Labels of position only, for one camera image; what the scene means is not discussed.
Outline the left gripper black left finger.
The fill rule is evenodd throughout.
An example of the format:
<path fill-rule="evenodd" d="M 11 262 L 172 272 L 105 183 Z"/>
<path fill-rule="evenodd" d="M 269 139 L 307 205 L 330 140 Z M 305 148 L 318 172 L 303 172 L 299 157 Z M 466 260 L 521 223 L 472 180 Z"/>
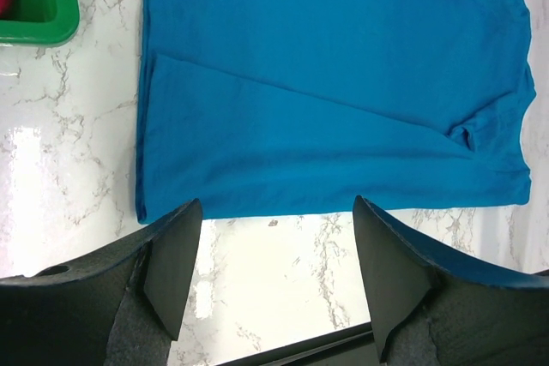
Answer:
<path fill-rule="evenodd" d="M 165 365 L 196 263 L 202 205 L 32 277 L 1 280 L 3 365 Z"/>

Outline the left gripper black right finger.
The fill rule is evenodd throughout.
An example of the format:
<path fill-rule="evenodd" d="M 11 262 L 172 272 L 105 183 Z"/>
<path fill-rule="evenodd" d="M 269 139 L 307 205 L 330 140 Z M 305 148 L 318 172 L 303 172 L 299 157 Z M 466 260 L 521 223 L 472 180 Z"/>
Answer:
<path fill-rule="evenodd" d="M 353 227 L 381 363 L 548 363 L 546 274 L 462 253 L 361 196 Z"/>

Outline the blue t shirt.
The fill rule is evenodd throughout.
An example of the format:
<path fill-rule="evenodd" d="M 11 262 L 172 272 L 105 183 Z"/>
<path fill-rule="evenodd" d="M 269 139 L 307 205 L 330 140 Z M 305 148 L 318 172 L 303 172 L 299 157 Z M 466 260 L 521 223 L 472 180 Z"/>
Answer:
<path fill-rule="evenodd" d="M 136 217 L 526 204 L 524 0 L 143 0 Z"/>

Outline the green plastic bin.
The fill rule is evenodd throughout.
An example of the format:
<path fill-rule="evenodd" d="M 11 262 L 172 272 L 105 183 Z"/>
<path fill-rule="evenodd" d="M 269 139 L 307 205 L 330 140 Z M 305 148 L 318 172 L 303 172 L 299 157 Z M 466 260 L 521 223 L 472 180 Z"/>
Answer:
<path fill-rule="evenodd" d="M 13 0 L 1 15 L 1 44 L 62 45 L 79 21 L 78 0 Z"/>

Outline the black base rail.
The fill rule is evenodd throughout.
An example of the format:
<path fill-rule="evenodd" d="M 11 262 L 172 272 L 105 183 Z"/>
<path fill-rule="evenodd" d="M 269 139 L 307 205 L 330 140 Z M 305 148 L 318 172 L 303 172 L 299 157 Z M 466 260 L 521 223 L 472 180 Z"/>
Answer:
<path fill-rule="evenodd" d="M 380 365 L 370 323 L 241 357 L 222 366 Z"/>

